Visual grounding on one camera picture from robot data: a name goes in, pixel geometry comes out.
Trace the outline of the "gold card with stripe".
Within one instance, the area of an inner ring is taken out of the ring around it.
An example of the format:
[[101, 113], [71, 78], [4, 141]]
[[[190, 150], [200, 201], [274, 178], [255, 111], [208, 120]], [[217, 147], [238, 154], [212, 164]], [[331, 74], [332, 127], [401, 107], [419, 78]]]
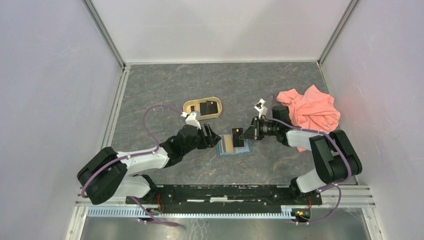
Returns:
[[232, 140], [232, 135], [230, 134], [221, 135], [221, 141], [219, 143], [219, 152], [222, 156], [235, 153]]

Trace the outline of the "blue card holder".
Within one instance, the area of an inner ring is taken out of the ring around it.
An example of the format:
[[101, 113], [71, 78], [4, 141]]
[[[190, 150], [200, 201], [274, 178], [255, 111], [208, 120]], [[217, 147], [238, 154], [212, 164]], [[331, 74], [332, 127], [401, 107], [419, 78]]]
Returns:
[[251, 140], [244, 140], [243, 146], [233, 145], [233, 136], [231, 134], [220, 135], [221, 140], [216, 145], [216, 155], [218, 157], [228, 157], [241, 154], [250, 154], [253, 149]]

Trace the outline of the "beige card tray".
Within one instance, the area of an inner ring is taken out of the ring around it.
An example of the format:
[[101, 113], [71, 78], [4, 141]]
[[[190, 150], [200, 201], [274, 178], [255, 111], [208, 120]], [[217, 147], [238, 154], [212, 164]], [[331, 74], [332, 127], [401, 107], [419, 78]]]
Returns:
[[186, 113], [197, 111], [200, 113], [200, 120], [209, 120], [218, 118], [223, 111], [223, 105], [217, 97], [206, 97], [201, 99], [189, 100], [182, 107]]

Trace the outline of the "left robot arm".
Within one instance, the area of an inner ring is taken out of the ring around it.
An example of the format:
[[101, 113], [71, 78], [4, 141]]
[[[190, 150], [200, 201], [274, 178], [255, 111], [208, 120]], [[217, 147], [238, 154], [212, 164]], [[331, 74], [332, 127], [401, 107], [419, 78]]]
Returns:
[[176, 135], [151, 149], [119, 152], [104, 147], [77, 173], [82, 186], [80, 196], [93, 205], [112, 197], [136, 197], [151, 204], [157, 190], [141, 172], [172, 167], [193, 150], [214, 148], [221, 139], [205, 123], [201, 128], [184, 125]]

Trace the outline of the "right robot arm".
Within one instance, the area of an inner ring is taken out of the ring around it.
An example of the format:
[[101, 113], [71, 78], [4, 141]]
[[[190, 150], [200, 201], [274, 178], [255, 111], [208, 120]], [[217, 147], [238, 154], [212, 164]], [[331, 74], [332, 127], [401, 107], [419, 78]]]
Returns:
[[285, 146], [312, 153], [314, 168], [290, 182], [288, 196], [293, 203], [302, 204], [309, 194], [329, 189], [362, 172], [361, 160], [343, 130], [326, 133], [295, 127], [289, 118], [288, 107], [283, 105], [274, 106], [271, 112], [270, 118], [255, 116], [239, 139], [260, 141], [266, 136], [274, 136]]

